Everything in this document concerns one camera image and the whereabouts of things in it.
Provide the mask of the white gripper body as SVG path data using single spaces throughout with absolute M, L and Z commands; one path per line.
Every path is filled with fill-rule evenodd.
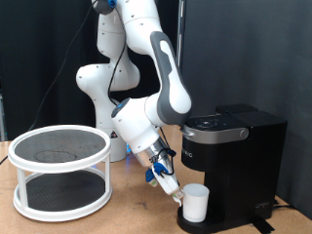
M 163 188 L 163 190 L 168 194 L 168 195 L 173 195 L 177 194 L 179 191 L 179 186 L 176 180 L 175 175 L 171 175 L 167 171 L 161 170 L 159 173 L 155 171 L 155 169 L 152 169 L 152 172 Z

